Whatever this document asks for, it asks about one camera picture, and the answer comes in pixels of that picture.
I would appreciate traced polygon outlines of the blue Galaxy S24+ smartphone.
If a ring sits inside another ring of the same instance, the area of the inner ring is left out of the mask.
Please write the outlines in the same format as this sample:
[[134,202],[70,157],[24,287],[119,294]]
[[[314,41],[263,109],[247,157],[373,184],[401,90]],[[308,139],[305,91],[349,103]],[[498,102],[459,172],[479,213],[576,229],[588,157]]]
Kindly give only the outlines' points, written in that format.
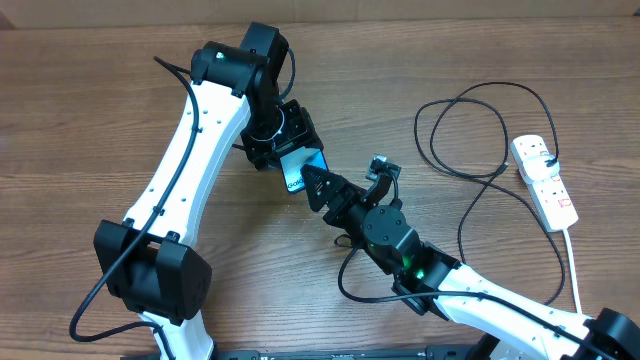
[[280,159],[286,190],[290,194],[305,189],[301,174],[304,165],[312,165],[327,170],[326,160],[321,149],[301,147]]

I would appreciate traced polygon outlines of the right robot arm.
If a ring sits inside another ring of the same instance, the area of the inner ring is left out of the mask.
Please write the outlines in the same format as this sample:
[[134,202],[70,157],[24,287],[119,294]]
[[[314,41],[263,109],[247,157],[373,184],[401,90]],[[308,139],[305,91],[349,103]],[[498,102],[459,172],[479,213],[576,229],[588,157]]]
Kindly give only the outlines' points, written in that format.
[[328,170],[305,165],[301,175],[310,207],[346,231],[354,251],[363,250],[393,277],[388,301],[415,313],[479,329],[532,359],[636,359],[639,327],[609,308],[592,318],[554,309],[505,289],[435,245],[421,241],[406,221],[397,189],[398,168],[377,161],[374,183],[363,189]]

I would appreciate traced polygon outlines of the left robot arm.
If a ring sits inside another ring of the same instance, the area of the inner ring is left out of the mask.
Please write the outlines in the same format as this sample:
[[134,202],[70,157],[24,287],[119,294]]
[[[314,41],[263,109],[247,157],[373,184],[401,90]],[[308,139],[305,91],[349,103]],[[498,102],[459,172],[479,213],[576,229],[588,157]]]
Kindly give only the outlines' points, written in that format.
[[188,69],[179,125],[144,193],[119,222],[103,221],[94,248],[103,285],[150,329],[161,359],[211,359],[201,313],[212,270],[195,246],[204,207],[224,160],[239,146],[259,170],[277,169],[289,193],[306,165],[326,167],[307,110],[278,86],[287,40],[252,23],[241,44],[209,42]]

